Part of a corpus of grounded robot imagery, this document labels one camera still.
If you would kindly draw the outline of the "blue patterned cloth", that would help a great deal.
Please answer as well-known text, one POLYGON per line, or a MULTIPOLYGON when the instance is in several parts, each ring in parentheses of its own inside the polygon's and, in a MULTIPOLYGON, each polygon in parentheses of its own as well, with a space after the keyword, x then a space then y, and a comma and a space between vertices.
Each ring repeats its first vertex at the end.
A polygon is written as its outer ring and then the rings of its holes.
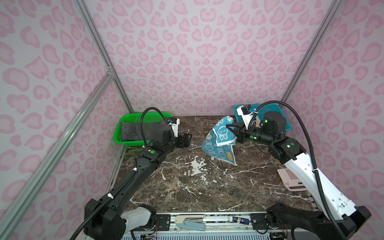
POLYGON ((202 150, 210 156, 212 160, 217 159, 237 166, 233 150, 237 137, 227 128, 227 125, 233 123, 234 119, 230 116, 223 117, 219 120, 203 141, 202 150))

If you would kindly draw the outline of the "grey towel gold emblem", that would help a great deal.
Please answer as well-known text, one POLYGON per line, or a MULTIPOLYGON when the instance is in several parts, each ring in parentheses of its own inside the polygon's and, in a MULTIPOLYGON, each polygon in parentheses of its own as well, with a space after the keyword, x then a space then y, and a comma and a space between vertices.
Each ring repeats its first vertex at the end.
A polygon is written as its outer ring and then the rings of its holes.
MULTIPOLYGON (((143 137, 140 131, 140 123, 121 122, 121 142, 142 141, 143 137)), ((154 123, 143 123, 143 133, 146 140, 154 140, 164 131, 171 127, 166 125, 164 121, 154 123)))

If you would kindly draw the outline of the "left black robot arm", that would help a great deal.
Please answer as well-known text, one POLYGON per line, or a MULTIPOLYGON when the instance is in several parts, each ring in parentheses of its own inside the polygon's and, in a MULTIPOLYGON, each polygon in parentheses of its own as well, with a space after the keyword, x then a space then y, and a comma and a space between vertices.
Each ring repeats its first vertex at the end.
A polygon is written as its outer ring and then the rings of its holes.
POLYGON ((85 207, 85 219, 71 236, 75 240, 81 232, 94 240, 120 240, 127 232, 142 228, 153 234, 159 230, 160 223, 157 211, 147 205, 124 212, 130 199, 176 148, 187 148, 191 144, 192 135, 179 135, 180 119, 165 117, 159 109, 147 108, 141 115, 139 127, 144 141, 144 148, 134 161, 134 167, 107 194, 99 200, 91 199, 85 207), (154 110, 165 122, 154 131, 154 138, 146 141, 144 134, 144 118, 154 110))

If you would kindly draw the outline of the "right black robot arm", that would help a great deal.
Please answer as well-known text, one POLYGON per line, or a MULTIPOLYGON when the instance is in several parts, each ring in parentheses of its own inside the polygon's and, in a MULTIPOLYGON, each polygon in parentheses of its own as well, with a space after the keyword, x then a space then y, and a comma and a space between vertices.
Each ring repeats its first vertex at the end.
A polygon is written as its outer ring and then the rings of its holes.
POLYGON ((291 235, 300 228, 318 236, 321 240, 348 240, 372 216, 365 206, 357 206, 342 194, 318 168, 314 146, 305 124, 299 114, 281 101, 268 101, 256 109, 242 105, 236 109, 242 121, 229 124, 226 128, 237 142, 251 139, 268 146, 269 153, 295 174, 320 206, 318 211, 305 211, 276 203, 267 209, 265 222, 268 229, 283 229, 291 226, 291 235), (306 137, 308 149, 296 139, 286 135, 286 118, 279 112, 266 112, 259 124, 256 118, 260 110, 272 104, 289 109, 298 120, 306 137))

